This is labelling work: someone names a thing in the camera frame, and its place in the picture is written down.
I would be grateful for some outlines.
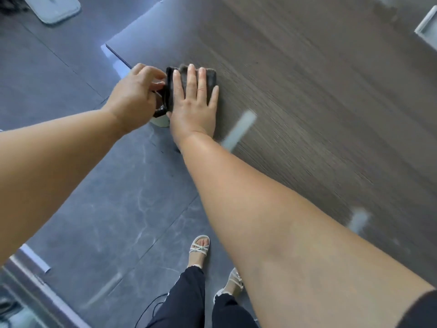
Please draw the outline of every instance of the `hand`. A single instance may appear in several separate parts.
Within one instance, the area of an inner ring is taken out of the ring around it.
[[[102,110],[111,112],[126,133],[145,125],[161,106],[159,96],[152,91],[165,85],[153,81],[165,77],[166,74],[157,68],[137,64],[118,82]]]
[[[217,101],[219,87],[212,90],[209,105],[206,104],[206,69],[199,69],[199,87],[196,82],[196,69],[190,64],[187,73],[186,96],[183,95],[179,71],[173,71],[173,112],[168,112],[170,130],[176,145],[194,133],[210,137],[216,128]]]

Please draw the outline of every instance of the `sandal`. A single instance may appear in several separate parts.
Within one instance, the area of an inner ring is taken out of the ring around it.
[[[199,239],[202,239],[202,238],[207,238],[208,239],[208,245],[199,245],[199,244],[196,244],[197,243],[197,241],[199,240]],[[208,236],[206,236],[206,235],[200,235],[200,236],[197,236],[196,237],[196,239],[193,241],[193,243],[191,244],[191,247],[190,247],[190,252],[189,253],[192,253],[192,252],[199,252],[199,253],[202,253],[202,254],[204,254],[204,255],[207,255],[208,254],[208,250],[209,250],[209,246],[210,246],[210,244],[211,244],[211,241],[210,241],[210,239],[209,239],[209,237]]]
[[[238,274],[237,268],[234,267],[234,269],[231,270],[231,273],[229,274],[228,281],[231,281],[231,282],[235,283],[240,288],[240,290],[244,289],[243,279]],[[212,300],[212,302],[214,304],[216,303],[216,297],[221,296],[224,293],[227,293],[228,295],[231,295],[229,292],[224,291],[224,289],[225,288],[222,288],[219,291],[217,291],[216,295],[214,296],[214,299]]]

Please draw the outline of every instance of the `floor tile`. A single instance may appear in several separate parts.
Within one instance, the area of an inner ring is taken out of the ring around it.
[[[144,255],[135,269],[100,304],[85,313],[85,317],[96,327],[133,327],[147,305],[156,296],[168,292],[178,280],[187,267],[190,245],[201,234],[208,235],[211,240],[205,262],[205,326],[210,327],[212,298],[225,285],[233,264],[211,229],[199,197]],[[239,302],[254,315],[246,293],[241,295]],[[144,327],[150,320],[153,307],[144,314],[139,327]]]
[[[17,18],[106,98],[120,78],[101,46],[160,0],[79,1],[81,12],[54,26],[43,24],[32,12],[21,13]]]
[[[28,242],[52,267],[44,280],[79,313],[110,292],[197,195],[173,141],[151,140],[155,130],[149,124],[122,138]]]
[[[102,98],[14,17],[0,16],[0,129],[92,110]]]

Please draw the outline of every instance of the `person's right arm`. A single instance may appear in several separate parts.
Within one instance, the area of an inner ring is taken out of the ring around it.
[[[298,193],[211,138],[218,88],[205,72],[186,96],[174,73],[170,127],[210,223],[243,277],[263,327],[394,327],[433,287]]]

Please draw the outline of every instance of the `table top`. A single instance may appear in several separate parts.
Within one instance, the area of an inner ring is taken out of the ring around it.
[[[253,110],[234,154],[437,282],[434,51],[359,0],[163,0],[107,46],[216,69],[217,138]]]

